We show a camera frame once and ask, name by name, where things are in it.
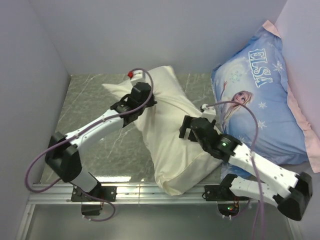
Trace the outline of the cream pillowcase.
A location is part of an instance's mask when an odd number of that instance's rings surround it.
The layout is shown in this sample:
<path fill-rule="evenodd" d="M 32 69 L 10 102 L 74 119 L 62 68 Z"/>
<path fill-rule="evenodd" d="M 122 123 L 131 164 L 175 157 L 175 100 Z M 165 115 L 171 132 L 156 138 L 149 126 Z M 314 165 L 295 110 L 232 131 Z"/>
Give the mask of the cream pillowcase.
<path fill-rule="evenodd" d="M 222 161 L 203 151 L 197 142 L 179 138 L 184 117 L 202 113 L 187 98 L 171 66 L 149 70 L 156 104 L 134 121 L 142 133 L 154 165 L 157 185 L 170 196 L 182 195 L 217 169 Z"/>

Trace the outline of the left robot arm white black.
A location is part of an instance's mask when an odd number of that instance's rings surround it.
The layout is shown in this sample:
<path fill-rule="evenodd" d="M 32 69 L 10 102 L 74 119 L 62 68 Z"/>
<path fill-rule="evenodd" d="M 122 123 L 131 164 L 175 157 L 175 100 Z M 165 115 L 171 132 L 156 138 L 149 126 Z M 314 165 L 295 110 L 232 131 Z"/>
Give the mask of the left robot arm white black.
<path fill-rule="evenodd" d="M 82 154 L 95 142 L 136 121 L 156 103 L 152 86 L 136 83 L 129 94 L 94 121 L 65 135 L 56 132 L 50 139 L 46 164 L 63 182 L 81 188 L 85 198 L 96 201 L 101 195 L 101 184 L 82 166 Z"/>

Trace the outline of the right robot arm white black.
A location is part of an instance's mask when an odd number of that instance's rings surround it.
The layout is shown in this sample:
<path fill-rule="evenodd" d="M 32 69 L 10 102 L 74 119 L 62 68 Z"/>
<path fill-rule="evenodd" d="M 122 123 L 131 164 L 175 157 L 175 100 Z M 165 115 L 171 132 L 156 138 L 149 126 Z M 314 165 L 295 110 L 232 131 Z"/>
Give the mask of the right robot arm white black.
<path fill-rule="evenodd" d="M 302 220 L 313 196 L 312 177 L 276 165 L 254 153 L 235 137 L 218 133 L 215 121 L 186 115 L 179 129 L 179 138 L 190 130 L 188 140 L 197 142 L 212 157 L 237 166 L 256 177 L 256 181 L 227 174 L 221 182 L 220 194 L 226 200 L 246 197 L 277 207 L 287 218 Z"/>

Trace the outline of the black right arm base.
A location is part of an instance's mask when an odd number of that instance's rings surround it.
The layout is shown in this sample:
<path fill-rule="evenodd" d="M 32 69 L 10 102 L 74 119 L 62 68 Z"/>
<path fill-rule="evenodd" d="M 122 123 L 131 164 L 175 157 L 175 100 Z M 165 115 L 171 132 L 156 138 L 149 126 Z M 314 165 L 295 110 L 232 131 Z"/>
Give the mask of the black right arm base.
<path fill-rule="evenodd" d="M 250 207 L 251 199 L 245 196 L 236 196 L 230 190 L 232 181 L 238 178 L 235 174 L 227 174 L 219 185 L 205 185 L 201 197 L 207 202 L 217 202 L 218 212 L 222 218 L 232 219 L 239 217 Z"/>

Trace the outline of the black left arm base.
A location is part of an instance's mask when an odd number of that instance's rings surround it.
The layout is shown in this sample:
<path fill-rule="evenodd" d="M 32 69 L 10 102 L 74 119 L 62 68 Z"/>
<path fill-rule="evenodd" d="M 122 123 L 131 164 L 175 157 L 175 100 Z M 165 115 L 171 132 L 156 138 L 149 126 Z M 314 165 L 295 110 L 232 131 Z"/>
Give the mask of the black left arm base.
<path fill-rule="evenodd" d="M 72 203 L 81 203 L 82 217 L 92 222 L 104 222 L 110 220 L 116 213 L 113 202 L 116 201 L 117 187 L 103 186 L 98 183 L 90 192 L 85 192 L 79 186 L 74 185 L 71 199 Z M 103 211 L 104 205 L 111 206 L 112 212 L 107 218 L 97 219 Z"/>

